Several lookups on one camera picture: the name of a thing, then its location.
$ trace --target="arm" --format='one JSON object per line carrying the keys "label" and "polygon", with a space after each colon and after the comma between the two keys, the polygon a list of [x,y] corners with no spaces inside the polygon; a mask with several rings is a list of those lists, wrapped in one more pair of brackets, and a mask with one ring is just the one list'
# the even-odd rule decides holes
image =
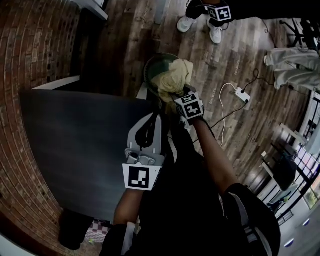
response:
{"label": "arm", "polygon": [[234,168],[226,156],[226,153],[212,136],[208,126],[200,119],[193,121],[193,126],[199,138],[209,173],[222,196],[227,188],[239,183]]}
{"label": "arm", "polygon": [[115,209],[114,225],[136,223],[143,194],[143,190],[129,188],[124,192]]}

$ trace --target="yellow cloth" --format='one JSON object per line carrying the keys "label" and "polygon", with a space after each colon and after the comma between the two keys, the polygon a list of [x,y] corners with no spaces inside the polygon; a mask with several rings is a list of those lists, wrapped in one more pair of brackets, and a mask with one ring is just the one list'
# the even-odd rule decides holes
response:
{"label": "yellow cloth", "polygon": [[177,59],[169,64],[169,71],[161,73],[152,79],[158,87],[159,97],[166,103],[173,102],[170,94],[182,94],[185,85],[190,85],[194,64],[183,59]]}

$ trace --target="white cable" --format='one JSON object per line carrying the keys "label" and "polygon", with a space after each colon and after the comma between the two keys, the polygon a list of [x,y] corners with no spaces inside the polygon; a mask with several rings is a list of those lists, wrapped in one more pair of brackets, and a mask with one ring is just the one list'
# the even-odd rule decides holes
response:
{"label": "white cable", "polygon": [[222,119],[223,119],[223,130],[222,130],[222,142],[221,142],[221,145],[220,145],[220,147],[222,147],[222,145],[223,145],[223,143],[224,143],[224,132],[225,132],[225,128],[226,128],[226,121],[225,121],[225,117],[224,117],[224,115],[225,115],[225,108],[224,108],[224,105],[223,105],[223,103],[222,103],[222,100],[221,100],[221,93],[222,93],[222,90],[224,89],[224,87],[225,86],[227,86],[227,85],[231,85],[232,87],[233,87],[233,89],[234,89],[234,91],[236,91],[237,89],[234,87],[234,85],[232,84],[232,83],[225,83],[223,86],[222,86],[222,88],[221,88],[221,90],[220,90],[220,94],[219,94],[219,100],[220,100],[220,103],[221,103],[221,106],[222,106]]}

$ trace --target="shoe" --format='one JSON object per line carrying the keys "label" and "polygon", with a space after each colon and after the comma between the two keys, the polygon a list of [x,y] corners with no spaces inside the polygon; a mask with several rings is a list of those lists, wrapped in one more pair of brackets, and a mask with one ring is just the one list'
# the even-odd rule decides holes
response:
{"label": "shoe", "polygon": [[176,27],[181,33],[187,32],[191,26],[196,22],[193,18],[188,18],[187,16],[183,16],[179,21]]}
{"label": "shoe", "polygon": [[209,22],[210,19],[206,21],[206,24],[210,28],[210,38],[214,44],[220,44],[222,41],[222,28],[216,27]]}

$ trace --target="brick wall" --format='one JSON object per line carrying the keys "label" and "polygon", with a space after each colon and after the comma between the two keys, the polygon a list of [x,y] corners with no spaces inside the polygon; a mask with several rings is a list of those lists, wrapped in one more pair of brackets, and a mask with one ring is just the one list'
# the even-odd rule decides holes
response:
{"label": "brick wall", "polygon": [[[63,255],[71,252],[57,241],[61,208],[30,149],[19,91],[70,76],[79,17],[68,0],[0,0],[0,211]],[[83,247],[77,255],[91,254]]]}

